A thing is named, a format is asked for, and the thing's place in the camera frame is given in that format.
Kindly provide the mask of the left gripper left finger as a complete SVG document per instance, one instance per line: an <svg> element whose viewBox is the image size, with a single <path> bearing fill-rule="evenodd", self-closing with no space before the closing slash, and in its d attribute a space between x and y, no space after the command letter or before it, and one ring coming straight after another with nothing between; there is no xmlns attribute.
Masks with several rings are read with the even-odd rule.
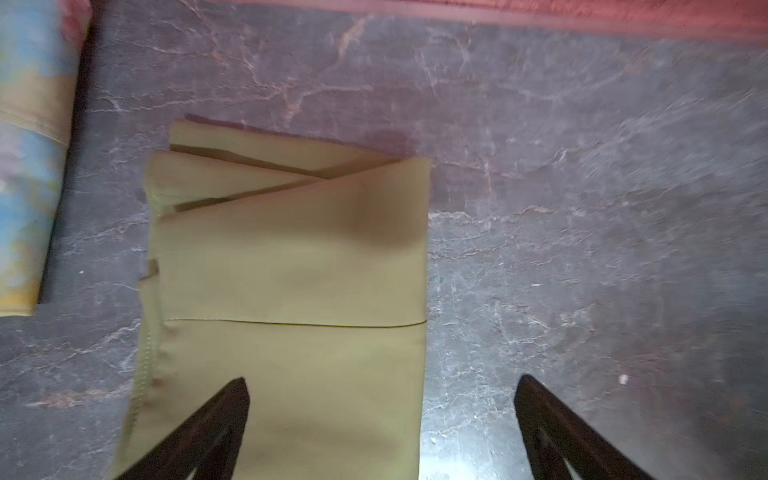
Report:
<svg viewBox="0 0 768 480"><path fill-rule="evenodd" d="M244 378L227 383L119 480L230 480L248 419Z"/></svg>

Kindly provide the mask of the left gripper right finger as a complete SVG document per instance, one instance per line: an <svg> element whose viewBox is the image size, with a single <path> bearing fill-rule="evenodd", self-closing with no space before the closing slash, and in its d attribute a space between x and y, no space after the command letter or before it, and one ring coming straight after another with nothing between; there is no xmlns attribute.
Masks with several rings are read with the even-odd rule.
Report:
<svg viewBox="0 0 768 480"><path fill-rule="evenodd" d="M520 378L514 406L534 479L652 479L533 376Z"/></svg>

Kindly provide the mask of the olive green skirt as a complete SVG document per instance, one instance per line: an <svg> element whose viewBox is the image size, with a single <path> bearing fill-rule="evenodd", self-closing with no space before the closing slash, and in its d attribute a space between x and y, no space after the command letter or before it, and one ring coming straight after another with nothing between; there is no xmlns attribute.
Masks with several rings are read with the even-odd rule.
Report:
<svg viewBox="0 0 768 480"><path fill-rule="evenodd" d="M231 380L238 479L415 479L431 162L178 120L149 158L122 474Z"/></svg>

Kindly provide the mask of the floral pastel skirt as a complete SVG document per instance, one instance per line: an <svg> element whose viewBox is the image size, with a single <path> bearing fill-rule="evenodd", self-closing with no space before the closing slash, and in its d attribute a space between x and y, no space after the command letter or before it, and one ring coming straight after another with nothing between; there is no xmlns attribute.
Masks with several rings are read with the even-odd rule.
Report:
<svg viewBox="0 0 768 480"><path fill-rule="evenodd" d="M1 314L38 303L71 141L88 1L1 4Z"/></svg>

